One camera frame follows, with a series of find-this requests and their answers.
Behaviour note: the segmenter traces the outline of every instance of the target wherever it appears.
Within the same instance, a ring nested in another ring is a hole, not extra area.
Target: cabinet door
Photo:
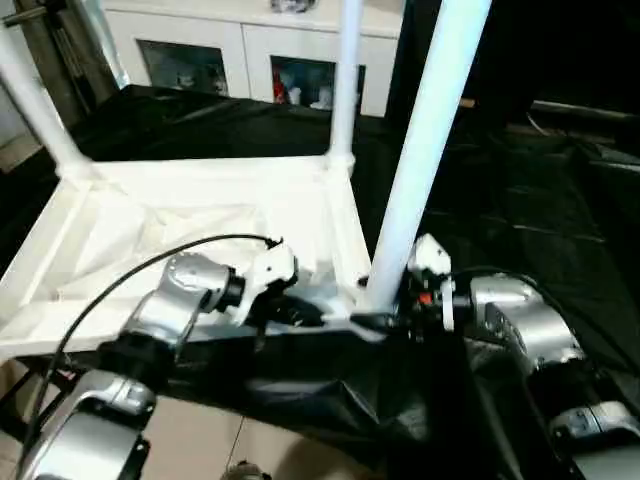
[[[115,11],[106,17],[133,83],[250,96],[239,24]]]
[[[253,25],[242,29],[252,98],[331,108],[339,34]],[[388,38],[360,37],[358,93],[364,115],[384,115],[396,45]]]

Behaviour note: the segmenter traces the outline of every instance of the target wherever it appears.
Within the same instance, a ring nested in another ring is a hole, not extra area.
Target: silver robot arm
[[[520,279],[474,278],[470,290],[477,325],[514,354],[551,443],[573,465],[568,478],[639,478],[640,421],[560,313]]]
[[[20,480],[125,480],[140,477],[149,452],[144,430],[198,315],[229,310],[242,324],[257,296],[295,281],[296,261],[278,245],[243,277],[203,255],[172,257],[114,342],[86,373],[29,451]]]

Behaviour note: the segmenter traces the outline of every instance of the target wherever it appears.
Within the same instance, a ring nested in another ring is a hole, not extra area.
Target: floor
[[[20,135],[0,146],[0,174],[9,173],[40,148],[30,133]]]
[[[219,479],[246,460],[274,480],[364,480],[345,454],[295,433],[216,408],[160,398],[145,432],[151,453],[143,480]],[[0,480],[13,478],[20,444],[0,432]]]

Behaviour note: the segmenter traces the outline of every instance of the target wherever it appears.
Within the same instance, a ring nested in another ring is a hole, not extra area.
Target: black plastic sheet
[[[129,87],[73,134],[95,161],[242,161],[321,154],[329,132],[327,112]],[[370,253],[401,145],[382,120],[358,118],[352,185]],[[539,279],[640,365],[640,174],[613,168],[611,157],[569,139],[458,129],[420,231],[434,234],[456,269],[491,265]],[[41,151],[2,179],[0,271],[55,188],[53,168]],[[568,321],[594,358],[625,368],[588,323]],[[616,379],[640,403],[638,382]],[[443,467],[452,478],[561,478],[509,355],[460,336],[422,345],[292,336],[269,338],[260,351],[251,339],[196,344],[167,394],[304,433],[396,477],[405,467]]]

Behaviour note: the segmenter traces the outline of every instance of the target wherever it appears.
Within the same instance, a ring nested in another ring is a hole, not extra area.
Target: red object
[[[431,293],[424,292],[420,294],[418,301],[423,305],[431,305],[433,303],[433,297],[431,296]]]
[[[287,88],[280,80],[280,72],[273,71],[273,101],[275,103],[288,103],[287,102]]]

